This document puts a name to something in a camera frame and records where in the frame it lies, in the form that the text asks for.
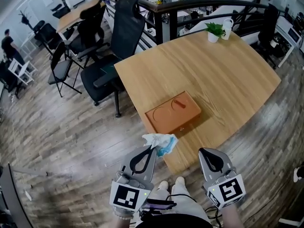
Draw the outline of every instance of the wooden box lid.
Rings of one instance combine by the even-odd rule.
[[[198,117],[201,109],[187,91],[145,113],[150,133],[170,134]]]

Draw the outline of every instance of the white pot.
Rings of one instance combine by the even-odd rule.
[[[219,37],[217,37],[216,35],[208,32],[208,41],[212,42],[212,43],[216,43],[218,41]]]

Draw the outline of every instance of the crumpled tissue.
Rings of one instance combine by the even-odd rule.
[[[156,147],[158,157],[171,153],[179,141],[174,134],[150,133],[143,135],[143,138],[147,141],[144,146],[151,145],[151,149]]]

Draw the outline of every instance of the wooden table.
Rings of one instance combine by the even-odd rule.
[[[145,123],[144,113],[187,90],[202,109],[164,160],[172,173],[198,160],[201,147],[217,148],[243,126],[280,83],[267,62],[239,36],[210,43],[207,32],[187,35],[115,65]]]
[[[73,24],[81,21],[80,19],[80,13],[85,10],[88,9],[94,5],[96,5],[97,3],[99,3],[100,0],[91,0],[81,6],[78,6],[76,9],[71,10],[68,14],[66,14],[65,16],[61,17],[58,23],[58,27],[57,27],[57,33],[59,33],[59,35],[61,36],[61,38],[63,40],[66,40],[66,38],[64,37],[64,35],[62,34],[62,32],[64,32],[67,28],[71,27]]]

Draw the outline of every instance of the person's hand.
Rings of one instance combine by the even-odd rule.
[[[114,214],[118,216],[120,219],[132,219],[133,218],[133,212],[126,210],[126,209],[121,209],[118,207],[114,208]]]

